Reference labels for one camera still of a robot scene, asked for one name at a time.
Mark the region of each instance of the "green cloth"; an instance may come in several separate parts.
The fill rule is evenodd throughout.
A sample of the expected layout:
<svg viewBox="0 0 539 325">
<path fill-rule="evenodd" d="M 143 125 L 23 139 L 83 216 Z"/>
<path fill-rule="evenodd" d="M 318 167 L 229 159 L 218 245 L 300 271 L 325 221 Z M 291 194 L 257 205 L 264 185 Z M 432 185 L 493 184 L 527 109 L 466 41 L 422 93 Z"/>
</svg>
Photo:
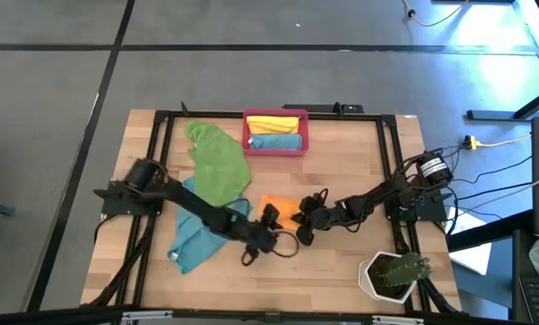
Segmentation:
<svg viewBox="0 0 539 325">
<path fill-rule="evenodd" d="M 241 144 L 211 123 L 190 121 L 186 132 L 195 142 L 195 194 L 217 207 L 243 193 L 251 174 Z"/>
</svg>

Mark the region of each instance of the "blue cloth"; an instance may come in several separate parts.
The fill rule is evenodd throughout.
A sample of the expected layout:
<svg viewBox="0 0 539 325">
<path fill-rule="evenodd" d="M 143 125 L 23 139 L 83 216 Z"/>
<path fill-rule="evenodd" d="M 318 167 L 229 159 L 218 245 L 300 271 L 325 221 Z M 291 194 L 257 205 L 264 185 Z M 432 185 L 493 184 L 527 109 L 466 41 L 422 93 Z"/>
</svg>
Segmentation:
<svg viewBox="0 0 539 325">
<path fill-rule="evenodd" d="M 193 192 L 195 189 L 194 177 L 191 176 L 185 180 L 182 186 Z M 231 208 L 246 216 L 251 210 L 247 201 L 235 202 Z M 178 205 L 175 207 L 175 214 L 177 217 L 177 237 L 172 243 L 167 257 L 177 266 L 181 274 L 187 274 L 223 247 L 227 240 L 211 233 L 199 217 Z"/>
<path fill-rule="evenodd" d="M 251 135 L 251 150 L 301 150 L 301 135 Z"/>
</svg>

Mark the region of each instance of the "red basket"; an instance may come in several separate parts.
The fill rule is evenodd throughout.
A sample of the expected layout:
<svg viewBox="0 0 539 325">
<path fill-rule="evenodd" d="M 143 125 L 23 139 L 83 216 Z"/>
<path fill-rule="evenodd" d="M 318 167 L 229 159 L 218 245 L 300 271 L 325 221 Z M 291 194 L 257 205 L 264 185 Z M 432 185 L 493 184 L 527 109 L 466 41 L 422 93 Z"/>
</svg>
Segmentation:
<svg viewBox="0 0 539 325">
<path fill-rule="evenodd" d="M 301 150 L 251 150 L 249 149 L 249 125 L 247 124 L 248 116 L 298 116 L 299 134 L 302 136 Z M 258 108 L 246 109 L 243 112 L 243 138 L 241 138 L 241 146 L 247 155 L 261 156 L 303 156 L 309 150 L 309 116 L 304 109 L 283 109 L 283 108 Z"/>
</svg>

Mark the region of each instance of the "gray floor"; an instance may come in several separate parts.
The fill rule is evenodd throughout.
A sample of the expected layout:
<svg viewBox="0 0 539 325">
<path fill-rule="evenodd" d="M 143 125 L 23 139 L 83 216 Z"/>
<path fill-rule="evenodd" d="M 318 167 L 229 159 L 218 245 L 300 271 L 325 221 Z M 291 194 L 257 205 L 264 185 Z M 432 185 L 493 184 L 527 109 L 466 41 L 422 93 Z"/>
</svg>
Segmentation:
<svg viewBox="0 0 539 325">
<path fill-rule="evenodd" d="M 455 7 L 410 3 L 424 21 Z M 124 8 L 117 0 L 0 1 L 0 42 L 112 43 Z M 418 115 L 427 148 L 454 145 L 464 135 L 487 143 L 529 132 L 528 124 L 462 118 L 468 109 L 516 109 L 539 94 L 535 55 L 499 55 L 533 45 L 511 5 L 470 5 L 433 29 L 404 22 L 403 13 L 398 0 L 137 1 L 125 43 L 488 45 L 493 53 L 121 52 L 43 307 L 79 303 L 101 206 L 92 190 L 106 186 L 131 108 L 176 109 L 181 100 L 190 109 L 231 110 L 355 102 L 368 113 Z M 0 52 L 0 202 L 17 208 L 13 218 L 0 217 L 0 312 L 21 308 L 107 57 Z M 471 178 L 529 154 L 527 141 L 464 152 L 456 176 Z M 462 196 L 530 178 L 526 163 L 477 186 L 452 187 Z M 522 193 L 483 211 L 505 216 L 530 207 L 531 194 Z M 504 307 L 465 292 L 508 305 L 510 246 L 493 245 L 488 276 L 455 267 L 465 310 L 506 317 Z"/>
</svg>

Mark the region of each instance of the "wooden table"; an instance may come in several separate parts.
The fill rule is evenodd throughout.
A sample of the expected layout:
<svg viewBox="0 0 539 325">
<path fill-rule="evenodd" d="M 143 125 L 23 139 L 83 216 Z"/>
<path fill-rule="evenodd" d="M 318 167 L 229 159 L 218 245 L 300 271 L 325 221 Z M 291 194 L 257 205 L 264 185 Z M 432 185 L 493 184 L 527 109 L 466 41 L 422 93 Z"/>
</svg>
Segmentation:
<svg viewBox="0 0 539 325">
<path fill-rule="evenodd" d="M 153 110 L 132 110 L 116 162 L 115 177 L 122 179 L 134 159 L 144 157 L 153 124 Z M 404 158 L 423 151 L 423 139 L 415 116 L 397 116 Z M 202 118 L 236 140 L 241 140 L 242 120 Z M 193 174 L 188 150 L 193 142 L 185 136 L 187 118 L 175 118 L 167 169 L 181 181 Z M 247 162 L 253 181 L 245 196 L 255 206 L 257 218 L 262 194 L 303 198 L 329 188 L 327 204 L 364 193 L 384 180 L 375 123 L 363 121 L 310 121 L 310 150 L 304 157 L 251 157 Z M 386 139 L 391 139 L 386 130 Z M 392 170 L 395 159 L 391 141 L 388 152 Z M 90 302 L 108 284 L 123 262 L 131 218 L 117 217 L 99 231 L 81 301 Z M 431 259 L 432 280 L 448 302 L 460 309 L 448 247 L 443 233 L 432 223 L 418 223 L 424 256 Z M 245 244 L 229 242 L 189 274 L 181 275 L 167 260 L 175 238 L 173 203 L 165 202 L 157 219 L 143 292 L 143 307 L 229 311 L 322 311 L 351 313 L 403 313 L 404 306 L 377 302 L 358 287 L 358 265 L 377 251 L 394 252 L 390 223 L 383 206 L 376 208 L 357 234 L 343 227 L 316 231 L 310 247 L 302 246 L 294 258 L 261 255 L 251 266 L 240 263 Z M 293 241 L 278 244 L 284 253 Z M 129 278 L 126 302 L 132 300 L 134 270 Z M 417 289 L 414 307 L 420 309 Z"/>
</svg>

